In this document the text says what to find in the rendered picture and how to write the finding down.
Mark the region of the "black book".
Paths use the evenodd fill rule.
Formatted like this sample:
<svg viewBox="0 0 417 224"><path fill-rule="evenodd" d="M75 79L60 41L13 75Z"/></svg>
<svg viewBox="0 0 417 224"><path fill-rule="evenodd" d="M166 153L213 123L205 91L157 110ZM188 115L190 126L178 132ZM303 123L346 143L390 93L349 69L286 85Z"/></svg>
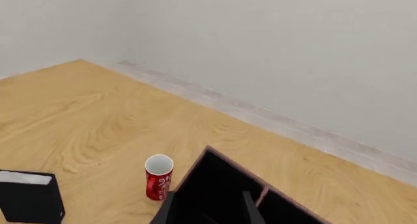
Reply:
<svg viewBox="0 0 417 224"><path fill-rule="evenodd" d="M0 211L11 223L61 224L65 208L52 173L0 170Z"/></svg>

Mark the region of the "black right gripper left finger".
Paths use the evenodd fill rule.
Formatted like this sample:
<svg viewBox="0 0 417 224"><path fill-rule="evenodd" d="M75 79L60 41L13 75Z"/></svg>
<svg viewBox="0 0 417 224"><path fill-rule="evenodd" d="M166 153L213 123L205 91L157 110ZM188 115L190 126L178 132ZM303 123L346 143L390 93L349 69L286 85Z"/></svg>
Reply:
<svg viewBox="0 0 417 224"><path fill-rule="evenodd" d="M168 192L160 209L151 220L151 224L176 224L176 193Z"/></svg>

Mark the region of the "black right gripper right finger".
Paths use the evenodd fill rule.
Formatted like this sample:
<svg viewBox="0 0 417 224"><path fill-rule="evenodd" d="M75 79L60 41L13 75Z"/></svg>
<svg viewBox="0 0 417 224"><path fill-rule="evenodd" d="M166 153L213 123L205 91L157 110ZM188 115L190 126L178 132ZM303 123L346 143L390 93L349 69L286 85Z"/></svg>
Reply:
<svg viewBox="0 0 417 224"><path fill-rule="evenodd" d="M266 224L249 191L242 192L242 215L244 224Z"/></svg>

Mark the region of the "red patterned mug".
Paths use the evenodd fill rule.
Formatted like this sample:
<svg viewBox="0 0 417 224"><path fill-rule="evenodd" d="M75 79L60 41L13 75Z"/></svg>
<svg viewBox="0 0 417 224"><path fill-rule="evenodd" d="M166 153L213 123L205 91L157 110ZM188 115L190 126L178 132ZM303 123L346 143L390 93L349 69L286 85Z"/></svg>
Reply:
<svg viewBox="0 0 417 224"><path fill-rule="evenodd" d="M153 155L145 161L145 191L150 200L162 201L167 197L173 169L173 160L163 154Z"/></svg>

